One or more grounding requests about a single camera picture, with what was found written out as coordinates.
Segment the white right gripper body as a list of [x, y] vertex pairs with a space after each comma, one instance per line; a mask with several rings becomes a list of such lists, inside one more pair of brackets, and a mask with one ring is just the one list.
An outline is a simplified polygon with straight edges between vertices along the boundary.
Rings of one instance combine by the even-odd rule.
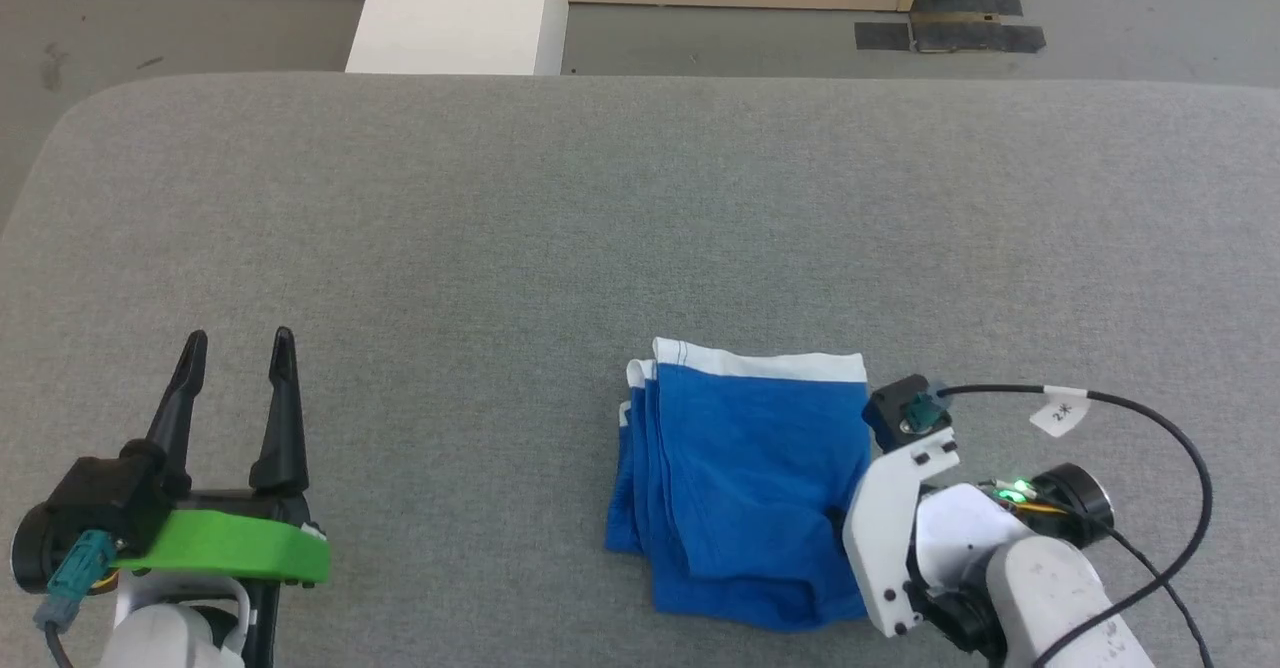
[[886, 637], [916, 623], [904, 585], [922, 485], [960, 463], [955, 433], [943, 427], [873, 459], [844, 522], [842, 540], [868, 619]]

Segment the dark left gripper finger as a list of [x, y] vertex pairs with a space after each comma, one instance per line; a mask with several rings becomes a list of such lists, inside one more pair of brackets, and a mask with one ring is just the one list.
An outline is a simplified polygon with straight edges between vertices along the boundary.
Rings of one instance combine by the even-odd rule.
[[275, 331], [268, 378], [271, 401], [250, 488], [257, 495], [297, 497], [308, 488], [308, 465], [296, 340], [287, 326]]
[[146, 436], [163, 450], [163, 486], [170, 498], [187, 498], [192, 488], [186, 459], [195, 399], [204, 386], [207, 349], [206, 331], [196, 330], [187, 337]]

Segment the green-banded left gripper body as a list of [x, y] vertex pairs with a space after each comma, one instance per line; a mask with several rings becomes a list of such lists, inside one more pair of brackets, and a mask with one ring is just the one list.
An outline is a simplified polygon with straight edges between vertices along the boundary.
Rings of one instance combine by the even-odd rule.
[[197, 491], [114, 566], [114, 667], [274, 667], [282, 590], [328, 582], [332, 545], [301, 495]]

